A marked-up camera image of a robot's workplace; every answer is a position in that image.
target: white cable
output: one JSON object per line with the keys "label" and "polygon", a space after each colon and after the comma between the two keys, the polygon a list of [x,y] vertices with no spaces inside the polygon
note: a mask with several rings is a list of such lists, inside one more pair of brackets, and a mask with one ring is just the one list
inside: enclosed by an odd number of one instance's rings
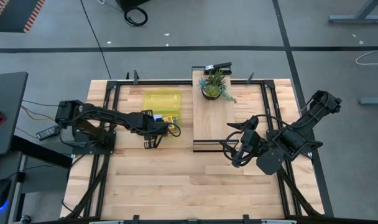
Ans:
{"label": "white cable", "polygon": [[355,60],[356,64],[358,64],[358,65],[378,65],[378,63],[360,63],[360,62],[358,62],[358,60],[359,60],[360,58],[363,58],[363,57],[366,56],[366,55],[369,55],[369,54],[372,54],[372,53],[376,53],[376,52],[378,52],[378,50],[373,50],[373,51],[370,51],[370,52],[368,52],[368,53],[366,53],[366,54],[360,55],[360,56]]}

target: plant pot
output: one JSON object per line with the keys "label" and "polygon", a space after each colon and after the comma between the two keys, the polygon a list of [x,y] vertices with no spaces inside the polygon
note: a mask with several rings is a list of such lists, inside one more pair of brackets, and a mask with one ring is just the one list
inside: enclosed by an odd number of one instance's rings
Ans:
{"label": "plant pot", "polygon": [[207,93],[204,92],[203,88],[201,89],[201,94],[203,94],[203,96],[204,96],[204,98],[206,98],[206,100],[216,100],[216,99],[218,99],[218,97],[220,97],[222,95],[222,93],[220,93],[217,97],[208,96]]}

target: wooden board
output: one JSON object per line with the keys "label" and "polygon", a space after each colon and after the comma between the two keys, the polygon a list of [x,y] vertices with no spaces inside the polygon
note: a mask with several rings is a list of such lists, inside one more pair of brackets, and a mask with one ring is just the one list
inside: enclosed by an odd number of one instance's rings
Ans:
{"label": "wooden board", "polygon": [[[207,78],[203,71],[193,71],[193,138],[194,140],[221,140],[231,134],[234,129],[226,123],[234,123],[233,102],[220,96],[216,100],[206,100],[197,84],[199,79]],[[225,76],[226,90],[231,89],[231,78]]]}
{"label": "wooden board", "polygon": [[[289,123],[296,121],[298,108],[290,80],[278,79],[275,85],[283,119]],[[105,87],[106,80],[92,81],[87,102],[101,106]],[[250,218],[282,218],[277,177],[264,175],[255,159],[237,169],[222,153],[192,152],[192,86],[122,86],[118,110],[140,111],[144,91],[159,88],[182,92],[182,135],[164,138],[158,149],[148,150],[143,149],[142,137],[117,128],[116,153],[109,163],[102,219],[132,220],[133,215],[147,220],[241,219],[243,214],[249,214]],[[231,93],[237,99],[233,105],[235,122],[264,114],[260,89],[254,85],[233,85]],[[266,120],[260,118],[257,132],[265,137],[266,129]],[[87,190],[92,160],[93,156],[85,156],[70,172],[65,194],[65,203],[70,208]],[[323,213],[311,161],[299,156],[293,162],[293,170],[300,191]],[[293,213],[291,193],[286,189]],[[66,214],[68,211],[62,208],[61,216]]]}

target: black floor stripe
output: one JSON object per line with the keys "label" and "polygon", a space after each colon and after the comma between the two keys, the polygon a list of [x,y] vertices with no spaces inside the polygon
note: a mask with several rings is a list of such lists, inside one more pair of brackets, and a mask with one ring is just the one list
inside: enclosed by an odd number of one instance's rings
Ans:
{"label": "black floor stripe", "polygon": [[[185,52],[185,51],[278,51],[278,52],[340,52],[371,51],[378,46],[347,47],[284,47],[284,46],[177,46],[177,47],[103,47],[103,52]],[[0,54],[18,53],[80,53],[100,52],[97,47],[0,48]]]}
{"label": "black floor stripe", "polygon": [[[290,42],[288,41],[288,35],[287,35],[286,28],[284,26],[282,12],[280,11],[278,0],[273,0],[272,2],[274,4],[277,22],[279,24],[280,33],[282,35],[282,40],[283,40],[285,52],[287,55],[288,65],[290,67],[290,71],[292,74],[294,90],[297,94],[298,103],[300,107],[303,108],[305,106],[305,97],[303,95],[303,91],[302,91],[302,87],[300,83],[300,77],[298,76],[298,72],[297,72],[297,67],[295,66],[292,48],[290,46]],[[333,217],[334,214],[333,214],[333,209],[331,207],[331,200],[328,195],[326,180],[324,177],[318,151],[315,150],[313,154],[314,154],[313,167],[315,168],[315,175],[316,175],[316,180],[318,182],[320,197],[323,202],[323,208],[325,210],[326,216]]]}

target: blue light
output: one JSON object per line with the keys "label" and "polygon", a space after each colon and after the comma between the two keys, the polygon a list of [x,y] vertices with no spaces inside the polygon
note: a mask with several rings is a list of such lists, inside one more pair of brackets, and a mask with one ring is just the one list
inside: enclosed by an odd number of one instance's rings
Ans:
{"label": "blue light", "polygon": [[8,206],[8,201],[5,201],[4,205],[2,205],[1,208],[0,208],[0,213],[3,212],[3,211],[5,211],[5,209],[7,208],[7,206]]}

